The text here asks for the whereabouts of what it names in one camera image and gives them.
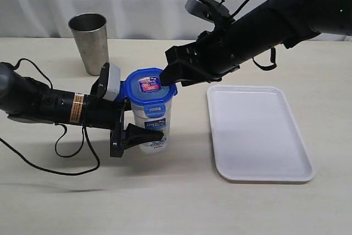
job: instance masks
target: plastic tray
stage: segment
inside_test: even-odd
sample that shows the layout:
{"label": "plastic tray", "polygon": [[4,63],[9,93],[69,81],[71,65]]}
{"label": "plastic tray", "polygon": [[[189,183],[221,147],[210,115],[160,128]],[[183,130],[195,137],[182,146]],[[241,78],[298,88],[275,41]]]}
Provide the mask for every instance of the plastic tray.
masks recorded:
{"label": "plastic tray", "polygon": [[229,181],[306,183],[315,170],[284,94],[268,86],[207,91],[215,163]]}

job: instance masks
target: stainless steel tumbler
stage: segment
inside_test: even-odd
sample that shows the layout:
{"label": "stainless steel tumbler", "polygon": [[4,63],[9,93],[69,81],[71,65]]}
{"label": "stainless steel tumbler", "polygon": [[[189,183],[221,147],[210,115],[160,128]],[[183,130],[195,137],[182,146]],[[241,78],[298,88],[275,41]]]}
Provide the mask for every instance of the stainless steel tumbler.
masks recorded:
{"label": "stainless steel tumbler", "polygon": [[84,13],[71,18],[68,23],[90,75],[100,75],[101,67],[109,62],[106,22],[103,15]]}

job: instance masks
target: blue container lid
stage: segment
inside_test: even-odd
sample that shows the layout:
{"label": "blue container lid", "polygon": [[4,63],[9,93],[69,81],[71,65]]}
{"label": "blue container lid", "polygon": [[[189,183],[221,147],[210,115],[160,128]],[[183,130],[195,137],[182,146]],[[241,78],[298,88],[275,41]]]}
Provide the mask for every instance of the blue container lid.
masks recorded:
{"label": "blue container lid", "polygon": [[175,84],[162,86],[158,68],[140,69],[131,73],[125,81],[125,95],[139,106],[165,104],[177,95]]}

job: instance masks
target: product label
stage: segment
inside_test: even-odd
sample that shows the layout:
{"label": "product label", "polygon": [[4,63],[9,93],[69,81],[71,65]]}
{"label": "product label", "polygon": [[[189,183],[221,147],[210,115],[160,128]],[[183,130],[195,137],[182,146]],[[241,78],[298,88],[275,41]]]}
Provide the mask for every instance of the product label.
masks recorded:
{"label": "product label", "polygon": [[157,76],[139,79],[138,83],[141,91],[144,93],[151,93],[161,89],[161,83]]}
{"label": "product label", "polygon": [[[166,119],[165,118],[159,119],[157,121],[147,121],[144,123],[144,125],[145,125],[146,129],[159,130],[163,133],[166,132]],[[164,137],[162,138],[161,141],[153,141],[151,143],[147,143],[147,145],[149,147],[154,148],[154,149],[161,148],[163,146],[163,144],[165,143],[166,138],[167,138],[166,135],[164,135]]]}
{"label": "product label", "polygon": [[76,93],[73,98],[73,104],[71,108],[70,122],[79,123],[82,114],[84,95]]}

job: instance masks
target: white table surface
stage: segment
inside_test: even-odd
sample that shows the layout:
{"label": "white table surface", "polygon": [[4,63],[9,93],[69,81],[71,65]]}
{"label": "white table surface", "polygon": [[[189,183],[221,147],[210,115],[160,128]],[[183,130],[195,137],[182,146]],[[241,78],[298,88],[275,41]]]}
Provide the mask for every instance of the white table surface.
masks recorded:
{"label": "white table surface", "polygon": [[[164,68],[165,50],[187,41],[109,40],[111,62],[126,78],[136,68]],[[263,72],[252,62],[222,84],[272,85],[293,110],[316,177],[304,185],[231,184],[215,170],[206,90],[180,85],[174,98],[170,149],[144,155],[138,148],[109,157],[109,132],[89,129],[101,168],[63,177],[29,167],[0,145],[0,234],[351,234],[352,43],[305,42],[278,49],[279,67]],[[88,76],[73,39],[0,39],[0,61],[35,61],[56,89],[89,93]],[[269,53],[257,59],[269,63]],[[42,80],[23,62],[18,71]],[[126,114],[127,122],[133,117]],[[85,145],[70,160],[54,153],[61,127],[20,124],[0,113],[0,137],[30,161],[74,172],[95,165]],[[78,147],[69,127],[60,150]]]}

